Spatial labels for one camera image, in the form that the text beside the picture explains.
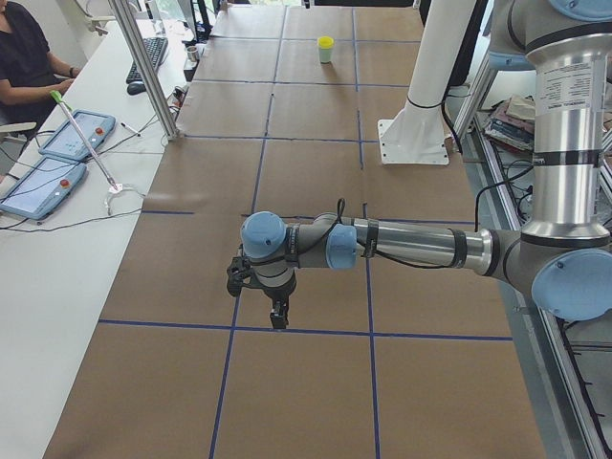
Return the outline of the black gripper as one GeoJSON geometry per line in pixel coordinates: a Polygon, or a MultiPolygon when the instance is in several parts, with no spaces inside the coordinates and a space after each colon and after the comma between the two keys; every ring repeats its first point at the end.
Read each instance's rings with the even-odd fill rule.
{"type": "Polygon", "coordinates": [[[272,327],[276,330],[286,328],[289,325],[289,298],[296,288],[295,270],[289,268],[272,276],[256,272],[255,276],[262,284],[264,294],[273,300],[270,312],[272,327]]]}

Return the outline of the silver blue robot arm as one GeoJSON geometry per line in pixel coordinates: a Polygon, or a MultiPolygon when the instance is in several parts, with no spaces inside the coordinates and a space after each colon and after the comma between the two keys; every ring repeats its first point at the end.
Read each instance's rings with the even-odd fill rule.
{"type": "Polygon", "coordinates": [[[611,236],[598,221],[607,1],[498,1],[492,54],[535,68],[534,198],[518,231],[440,229],[326,213],[309,225],[268,211],[247,218],[228,291],[259,289],[274,328],[288,323],[299,268],[352,268],[380,256],[422,269],[470,269],[512,285],[556,317],[588,320],[611,307],[611,236]]]}

